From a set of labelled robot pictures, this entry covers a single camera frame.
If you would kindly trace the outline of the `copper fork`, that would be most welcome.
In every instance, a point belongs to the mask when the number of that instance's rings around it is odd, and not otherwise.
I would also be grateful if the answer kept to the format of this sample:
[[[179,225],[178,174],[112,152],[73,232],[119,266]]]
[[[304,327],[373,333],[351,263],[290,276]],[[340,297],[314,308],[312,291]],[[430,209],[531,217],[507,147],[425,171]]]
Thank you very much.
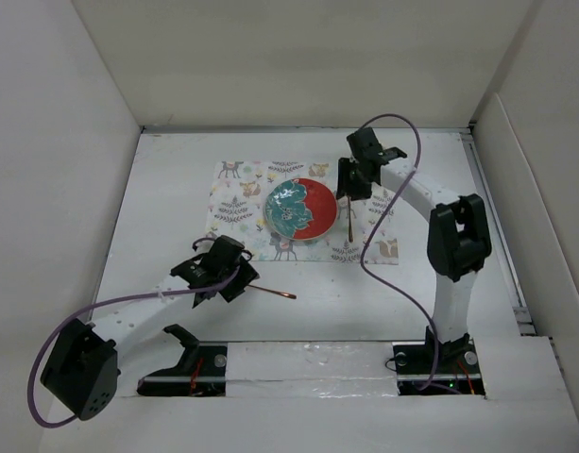
[[[253,290],[257,290],[257,291],[261,291],[261,292],[265,292],[267,294],[274,294],[283,298],[287,298],[287,299],[291,299],[291,300],[296,300],[297,296],[295,294],[290,294],[288,292],[283,292],[283,291],[279,291],[279,290],[272,290],[272,289],[268,289],[268,288],[264,288],[261,286],[256,286],[253,284],[247,285],[250,289]]]

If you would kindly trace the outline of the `copper spoon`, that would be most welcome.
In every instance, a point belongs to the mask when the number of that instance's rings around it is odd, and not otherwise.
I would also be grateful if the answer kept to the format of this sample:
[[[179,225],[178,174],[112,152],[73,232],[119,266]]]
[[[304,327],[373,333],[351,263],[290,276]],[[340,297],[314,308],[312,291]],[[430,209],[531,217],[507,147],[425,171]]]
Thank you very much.
[[[351,199],[347,197],[347,219],[348,219],[348,239],[350,243],[354,242],[353,236],[353,226],[352,226],[352,208],[351,208]]]

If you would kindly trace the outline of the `red and teal plate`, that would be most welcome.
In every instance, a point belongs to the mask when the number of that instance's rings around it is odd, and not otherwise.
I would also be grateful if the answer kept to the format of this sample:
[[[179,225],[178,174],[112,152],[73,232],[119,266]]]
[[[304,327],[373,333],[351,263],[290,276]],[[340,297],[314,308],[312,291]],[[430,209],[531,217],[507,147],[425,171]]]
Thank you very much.
[[[271,230],[287,240],[317,240],[329,233],[339,208],[325,184],[305,177],[274,187],[264,201],[264,219]]]

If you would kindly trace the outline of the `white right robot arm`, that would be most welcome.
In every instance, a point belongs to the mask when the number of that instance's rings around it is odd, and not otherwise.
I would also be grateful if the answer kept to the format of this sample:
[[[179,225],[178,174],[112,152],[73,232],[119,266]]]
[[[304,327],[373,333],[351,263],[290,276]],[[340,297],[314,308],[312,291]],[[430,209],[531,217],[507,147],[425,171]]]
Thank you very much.
[[[485,202],[422,174],[398,147],[383,148],[371,127],[351,133],[347,142],[351,156],[338,161],[338,199],[369,199],[377,184],[428,222],[426,253],[436,284],[423,359],[432,370],[446,371],[468,345],[472,289],[492,251]]]

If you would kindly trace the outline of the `metal table edge rail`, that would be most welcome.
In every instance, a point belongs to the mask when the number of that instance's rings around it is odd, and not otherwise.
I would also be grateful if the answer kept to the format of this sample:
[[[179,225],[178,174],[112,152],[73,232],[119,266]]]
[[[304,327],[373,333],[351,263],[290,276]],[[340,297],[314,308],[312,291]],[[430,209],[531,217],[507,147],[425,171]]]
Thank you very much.
[[[352,127],[337,126],[142,126],[141,133],[156,134],[214,134],[214,133],[305,133],[321,130],[352,130]]]

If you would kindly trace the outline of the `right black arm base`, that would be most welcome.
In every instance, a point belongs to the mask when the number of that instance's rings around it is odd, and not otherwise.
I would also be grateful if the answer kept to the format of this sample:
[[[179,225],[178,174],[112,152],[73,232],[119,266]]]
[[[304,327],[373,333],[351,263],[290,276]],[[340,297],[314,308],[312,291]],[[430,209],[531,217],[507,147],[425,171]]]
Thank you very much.
[[[485,396],[482,371],[473,341],[451,357],[438,359],[434,347],[424,342],[394,342],[385,367],[394,372],[399,396]]]

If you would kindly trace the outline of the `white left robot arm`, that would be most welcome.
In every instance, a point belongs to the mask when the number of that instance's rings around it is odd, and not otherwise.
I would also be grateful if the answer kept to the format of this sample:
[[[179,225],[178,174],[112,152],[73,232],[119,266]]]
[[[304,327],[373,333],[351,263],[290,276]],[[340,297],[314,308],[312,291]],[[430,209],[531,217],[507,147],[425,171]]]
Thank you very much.
[[[84,307],[69,315],[47,337],[31,367],[27,405],[44,428],[59,428],[39,414],[35,385],[41,383],[71,413],[87,421],[114,397],[121,375],[121,360],[141,340],[169,327],[186,308],[195,308],[217,295],[230,302],[243,294],[259,274],[251,265],[252,253],[231,237],[206,241],[209,249],[173,267],[151,292],[131,294],[96,303],[115,306],[115,312],[89,323]]]

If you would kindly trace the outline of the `patterned animal print cloth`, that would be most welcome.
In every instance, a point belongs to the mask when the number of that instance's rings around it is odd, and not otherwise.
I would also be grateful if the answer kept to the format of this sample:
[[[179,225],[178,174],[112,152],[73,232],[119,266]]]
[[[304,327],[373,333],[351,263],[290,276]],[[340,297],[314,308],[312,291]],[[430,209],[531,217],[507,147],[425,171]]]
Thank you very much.
[[[258,261],[328,261],[356,263],[366,240],[394,193],[375,186],[367,200],[351,201],[354,242],[348,239],[347,199],[337,202],[332,230],[312,241],[293,241],[273,232],[264,219],[264,201],[285,180],[305,177],[334,191],[337,164],[329,161],[221,161],[215,165],[206,235],[228,235]]]

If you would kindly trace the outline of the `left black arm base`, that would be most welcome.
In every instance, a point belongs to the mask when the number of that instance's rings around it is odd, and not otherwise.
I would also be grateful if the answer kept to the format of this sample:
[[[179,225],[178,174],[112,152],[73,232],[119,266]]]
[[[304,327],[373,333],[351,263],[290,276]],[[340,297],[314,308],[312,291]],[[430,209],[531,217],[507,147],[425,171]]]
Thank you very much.
[[[183,352],[177,364],[145,377],[137,385],[137,394],[150,397],[218,397],[226,394],[228,344],[201,342],[192,333],[174,324],[165,327]]]

